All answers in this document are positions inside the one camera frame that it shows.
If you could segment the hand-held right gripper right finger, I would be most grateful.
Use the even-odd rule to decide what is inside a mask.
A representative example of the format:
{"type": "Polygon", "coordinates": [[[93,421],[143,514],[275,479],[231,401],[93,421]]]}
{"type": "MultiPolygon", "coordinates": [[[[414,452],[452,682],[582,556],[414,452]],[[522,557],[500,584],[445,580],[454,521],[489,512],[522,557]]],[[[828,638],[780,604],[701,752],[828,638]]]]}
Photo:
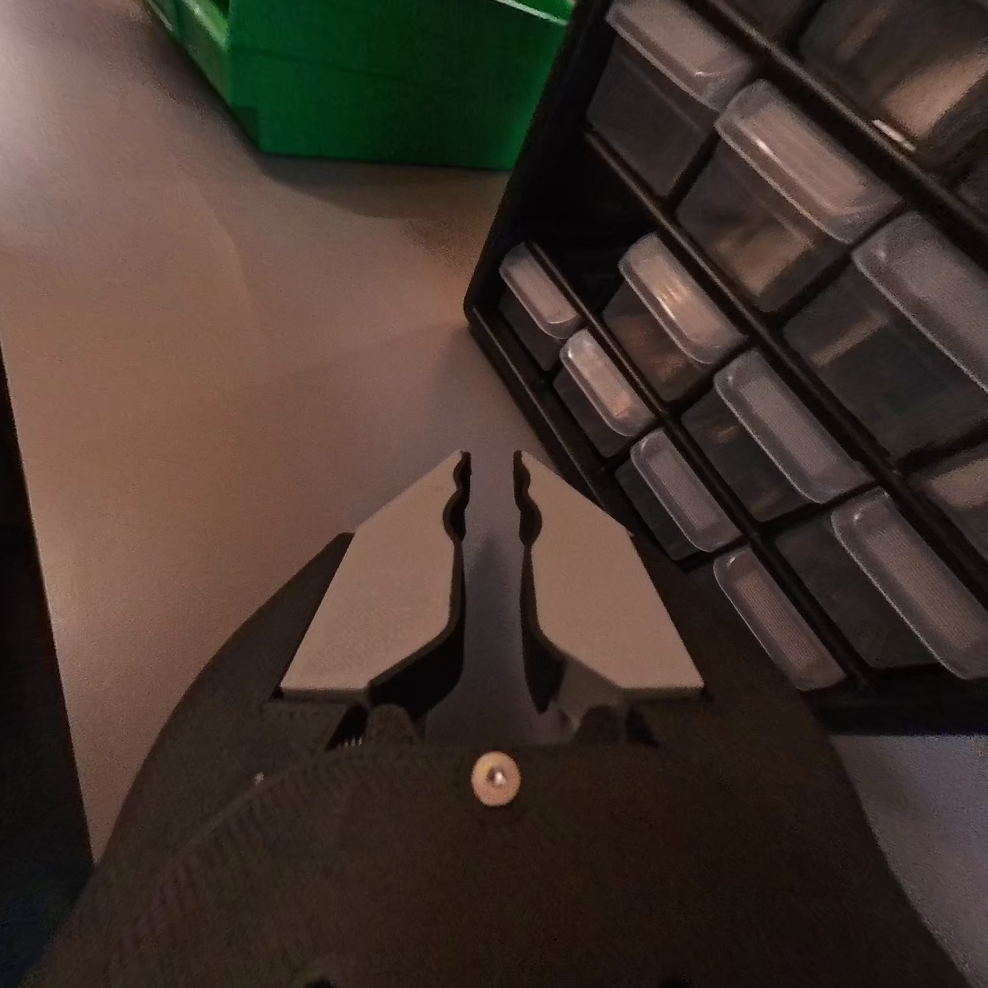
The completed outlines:
{"type": "Polygon", "coordinates": [[[525,684],[540,713],[696,698],[704,680],[630,531],[526,451],[514,455],[525,684]]]}

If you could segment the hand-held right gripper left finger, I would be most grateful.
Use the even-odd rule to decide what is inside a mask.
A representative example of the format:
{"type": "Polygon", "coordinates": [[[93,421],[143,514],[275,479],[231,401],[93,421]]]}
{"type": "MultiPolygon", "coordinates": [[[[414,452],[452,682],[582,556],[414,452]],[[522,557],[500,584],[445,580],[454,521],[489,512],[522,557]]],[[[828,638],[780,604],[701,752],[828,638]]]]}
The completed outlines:
{"type": "Polygon", "coordinates": [[[451,639],[470,467],[454,451],[352,534],[279,683],[286,698],[377,701],[451,639]]]}

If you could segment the green plastic box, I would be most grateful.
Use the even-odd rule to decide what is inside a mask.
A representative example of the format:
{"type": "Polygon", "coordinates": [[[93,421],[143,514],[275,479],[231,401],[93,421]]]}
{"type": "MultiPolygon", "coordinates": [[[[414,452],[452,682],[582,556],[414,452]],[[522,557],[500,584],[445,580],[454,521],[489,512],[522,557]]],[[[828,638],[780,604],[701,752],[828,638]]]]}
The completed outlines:
{"type": "Polygon", "coordinates": [[[264,153],[509,171],[574,2],[149,1],[264,153]]]}

